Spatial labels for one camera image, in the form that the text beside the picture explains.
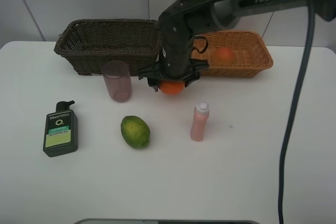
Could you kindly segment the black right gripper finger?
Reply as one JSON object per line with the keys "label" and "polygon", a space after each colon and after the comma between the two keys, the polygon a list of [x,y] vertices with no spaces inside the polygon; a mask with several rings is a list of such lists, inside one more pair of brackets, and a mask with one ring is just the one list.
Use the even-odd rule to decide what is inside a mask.
{"label": "black right gripper finger", "polygon": [[155,92],[158,92],[161,80],[154,78],[147,78],[149,87],[153,88]]}
{"label": "black right gripper finger", "polygon": [[193,83],[194,81],[199,80],[201,77],[200,73],[193,73],[192,75],[188,76],[183,82],[184,82],[184,86],[188,87],[191,83]]}

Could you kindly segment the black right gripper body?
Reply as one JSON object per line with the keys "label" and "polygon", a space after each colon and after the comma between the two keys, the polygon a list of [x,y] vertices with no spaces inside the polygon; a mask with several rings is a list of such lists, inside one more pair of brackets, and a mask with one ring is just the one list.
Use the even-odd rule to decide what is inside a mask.
{"label": "black right gripper body", "polygon": [[204,53],[208,47],[200,50],[194,47],[194,40],[206,40],[199,33],[209,27],[208,11],[200,11],[189,15],[177,15],[170,20],[164,20],[172,13],[163,11],[159,16],[159,32],[161,51],[156,63],[139,69],[138,77],[160,79],[161,81],[183,82],[193,73],[200,73],[208,67],[206,60],[191,59],[192,51]]}

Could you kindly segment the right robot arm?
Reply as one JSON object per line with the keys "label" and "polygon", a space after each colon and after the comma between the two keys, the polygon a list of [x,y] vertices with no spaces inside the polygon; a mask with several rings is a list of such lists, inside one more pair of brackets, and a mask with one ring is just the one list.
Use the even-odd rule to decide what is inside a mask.
{"label": "right robot arm", "polygon": [[198,80],[205,60],[193,60],[194,41],[205,34],[232,29],[245,16],[297,7],[308,9],[308,31],[299,76],[303,77],[312,47],[315,17],[335,19],[335,0],[177,0],[158,20],[161,49],[156,63],[139,70],[140,79],[158,89],[163,81],[180,81],[186,86]]}

